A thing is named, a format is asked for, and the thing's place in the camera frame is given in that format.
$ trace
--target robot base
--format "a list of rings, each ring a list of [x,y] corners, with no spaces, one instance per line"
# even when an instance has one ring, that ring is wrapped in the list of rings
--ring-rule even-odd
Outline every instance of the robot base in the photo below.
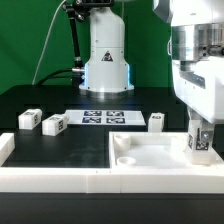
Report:
[[[129,89],[122,92],[94,92],[88,89],[79,89],[80,95],[100,98],[100,99],[119,99],[127,96],[134,95],[134,87],[130,86]]]

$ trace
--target black marking on cube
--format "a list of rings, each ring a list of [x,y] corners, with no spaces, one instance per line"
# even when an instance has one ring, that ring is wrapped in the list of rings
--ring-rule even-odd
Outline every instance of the black marking on cube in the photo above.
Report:
[[[50,121],[58,121],[58,120],[60,120],[61,118],[59,118],[59,117],[51,117],[49,120]]]
[[[161,119],[161,116],[153,116],[152,118],[153,118],[153,119],[158,119],[158,120],[159,120],[159,119]]]
[[[58,130],[59,130],[59,131],[62,130],[62,129],[63,129],[63,126],[64,126],[64,124],[63,124],[63,120],[62,120],[62,121],[59,121],[59,122],[58,122]]]
[[[38,116],[35,115],[35,116],[34,116],[34,124],[37,124],[37,123],[38,123]]]
[[[30,115],[34,115],[34,114],[35,114],[34,112],[26,112],[24,115],[30,116]]]
[[[188,136],[188,146],[192,149],[193,148],[193,137],[189,134]]]
[[[204,150],[204,151],[208,151],[208,148],[209,148],[209,142],[201,142],[200,141],[200,128],[198,128],[198,131],[197,131],[197,143],[196,143],[196,150]]]

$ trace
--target green backdrop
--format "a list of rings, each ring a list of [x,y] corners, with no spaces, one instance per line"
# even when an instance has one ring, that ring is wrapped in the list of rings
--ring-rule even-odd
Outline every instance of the green backdrop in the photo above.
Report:
[[[12,86],[31,84],[49,25],[61,0],[7,0],[0,5],[0,93]],[[112,10],[121,15],[122,3]],[[168,24],[152,12],[152,0],[124,3],[125,58],[131,65],[131,81],[138,87],[172,85],[166,45]],[[89,21],[78,24],[81,55],[89,58]],[[73,66],[72,40],[67,15],[60,10],[50,36],[37,80],[58,69]],[[48,84],[70,84],[53,80]]]

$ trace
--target black cable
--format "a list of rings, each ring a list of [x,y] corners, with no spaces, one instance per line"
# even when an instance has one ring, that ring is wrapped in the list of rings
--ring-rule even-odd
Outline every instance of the black cable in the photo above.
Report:
[[[67,68],[67,69],[61,69],[58,70],[56,72],[51,73],[50,75],[48,75],[47,77],[41,79],[39,82],[37,82],[36,86],[41,86],[44,82],[46,82],[48,79],[58,75],[58,74],[62,74],[62,73],[66,73],[66,72],[72,72],[71,68]]]

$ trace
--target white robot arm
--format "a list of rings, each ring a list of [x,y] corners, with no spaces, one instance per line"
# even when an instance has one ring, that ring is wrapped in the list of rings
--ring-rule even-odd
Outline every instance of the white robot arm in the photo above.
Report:
[[[173,83],[189,108],[190,159],[209,164],[214,126],[224,123],[224,1],[154,0],[153,10],[171,23]]]

